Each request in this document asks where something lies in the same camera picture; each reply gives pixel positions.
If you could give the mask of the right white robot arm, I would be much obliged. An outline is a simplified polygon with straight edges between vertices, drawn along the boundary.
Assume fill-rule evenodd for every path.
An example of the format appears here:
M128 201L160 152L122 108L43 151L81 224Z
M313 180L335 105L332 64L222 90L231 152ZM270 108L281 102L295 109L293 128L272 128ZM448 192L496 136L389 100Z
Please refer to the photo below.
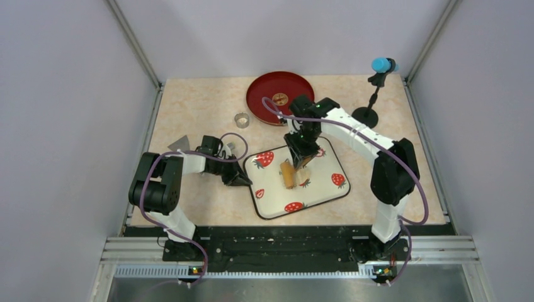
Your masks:
M290 111L291 119L300 123L284 136L295 169L317 157L317 139L322 134L345 143L372 165L370 188L378 206L369 250L375 258L386 259L395 250L400 216L420 179L414 145L406 138L393 140L374 132L330 98L313 103L305 95L298 96Z

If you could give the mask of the red round lacquer plate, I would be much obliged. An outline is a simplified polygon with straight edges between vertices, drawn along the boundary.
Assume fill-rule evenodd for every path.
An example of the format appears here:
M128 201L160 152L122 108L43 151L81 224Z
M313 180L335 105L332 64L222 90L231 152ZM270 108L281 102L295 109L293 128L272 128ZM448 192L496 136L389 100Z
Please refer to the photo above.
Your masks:
M314 102L314 90L306 79L292 72L275 71L253 80L247 89L246 104L250 112L263 123L282 126L279 117L263 106L262 99L264 97L271 99L284 115L290 115L291 102L301 95L306 95Z

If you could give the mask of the strawberry print rectangular tray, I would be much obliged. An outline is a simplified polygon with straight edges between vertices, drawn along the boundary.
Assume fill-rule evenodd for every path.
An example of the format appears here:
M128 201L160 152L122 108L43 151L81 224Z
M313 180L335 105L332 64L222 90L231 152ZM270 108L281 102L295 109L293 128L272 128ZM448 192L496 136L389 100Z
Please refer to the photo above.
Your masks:
M351 189L348 177L330 141L317 139L318 155L305 167L311 171L307 187L285 189L279 175L285 159L292 162L287 146L273 148L246 157L244 172L253 184L249 187L257 215L272 220L347 196Z

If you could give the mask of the blue microphone on stand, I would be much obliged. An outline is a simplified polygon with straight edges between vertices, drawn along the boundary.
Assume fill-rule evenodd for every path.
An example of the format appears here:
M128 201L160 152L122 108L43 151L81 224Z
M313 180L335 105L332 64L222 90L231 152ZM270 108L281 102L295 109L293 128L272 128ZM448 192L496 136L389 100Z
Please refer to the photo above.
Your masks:
M368 105L356 108L351 116L367 127L375 128L378 125L379 117L378 113L373 109L373 106L377 102L378 93L385 86L387 76L398 71L399 67L394 59L387 57L374 59L371 67L375 71L375 74L368 78L368 82L375 87L375 91L370 96Z

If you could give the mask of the white dough lump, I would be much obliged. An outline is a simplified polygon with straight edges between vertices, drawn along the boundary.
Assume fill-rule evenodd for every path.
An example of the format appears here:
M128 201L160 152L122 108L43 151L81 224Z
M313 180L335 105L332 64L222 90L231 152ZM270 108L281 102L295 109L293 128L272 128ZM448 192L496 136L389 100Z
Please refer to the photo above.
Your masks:
M297 170L294 174L296 185L300 187L307 187L310 183L311 172L307 167Z

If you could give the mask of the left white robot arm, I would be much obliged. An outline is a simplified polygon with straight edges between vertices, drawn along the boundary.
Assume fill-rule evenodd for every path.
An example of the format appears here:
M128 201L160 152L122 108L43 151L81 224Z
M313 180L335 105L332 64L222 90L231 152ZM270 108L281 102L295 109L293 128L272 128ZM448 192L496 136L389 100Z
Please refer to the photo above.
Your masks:
M194 260L202 252L202 243L194 238L196 225L179 207L182 178L188 174L220 176L226 186L250 186L239 166L239 158L221 138L205 135L194 150L142 154L128 191L128 202L142 211L149 222L161 227L178 244L178 252Z

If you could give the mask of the wooden dough roller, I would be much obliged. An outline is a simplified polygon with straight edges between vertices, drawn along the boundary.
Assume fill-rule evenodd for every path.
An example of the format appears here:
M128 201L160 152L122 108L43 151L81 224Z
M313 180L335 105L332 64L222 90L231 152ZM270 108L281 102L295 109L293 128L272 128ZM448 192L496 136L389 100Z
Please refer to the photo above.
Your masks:
M283 187L285 189L293 189L298 186L294 180L294 174L297 170L299 169L294 169L293 164L289 159L285 159L281 162L279 175L281 176Z

